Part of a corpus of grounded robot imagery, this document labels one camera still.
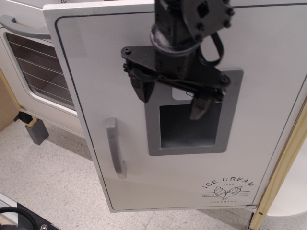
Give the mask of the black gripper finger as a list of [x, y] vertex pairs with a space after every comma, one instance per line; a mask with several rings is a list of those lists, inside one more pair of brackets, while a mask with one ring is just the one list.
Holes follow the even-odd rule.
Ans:
[[226, 89], [204, 89], [194, 95], [190, 108], [190, 120], [199, 120], [214, 103], [221, 103]]
[[150, 69], [132, 63], [124, 63], [123, 68], [128, 73], [138, 98], [144, 103], [148, 102], [154, 90], [156, 74]]

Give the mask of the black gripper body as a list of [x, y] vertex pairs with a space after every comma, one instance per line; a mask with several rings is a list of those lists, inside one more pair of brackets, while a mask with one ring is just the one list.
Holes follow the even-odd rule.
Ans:
[[126, 63], [150, 69], [156, 82], [186, 90], [200, 92], [204, 89], [226, 89], [231, 80], [217, 68], [200, 61], [198, 51], [186, 56], [171, 56], [157, 51], [153, 46], [126, 46], [121, 50]]

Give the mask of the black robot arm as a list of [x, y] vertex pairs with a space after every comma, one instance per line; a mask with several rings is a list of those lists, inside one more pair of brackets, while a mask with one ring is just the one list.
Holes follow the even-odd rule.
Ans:
[[221, 102], [230, 78], [201, 51], [210, 36], [220, 57], [224, 47], [218, 31], [231, 26], [235, 11], [227, 0], [157, 0], [150, 46], [128, 46], [121, 51], [138, 98], [148, 102], [156, 83], [191, 92], [191, 120], [199, 120], [215, 102]]

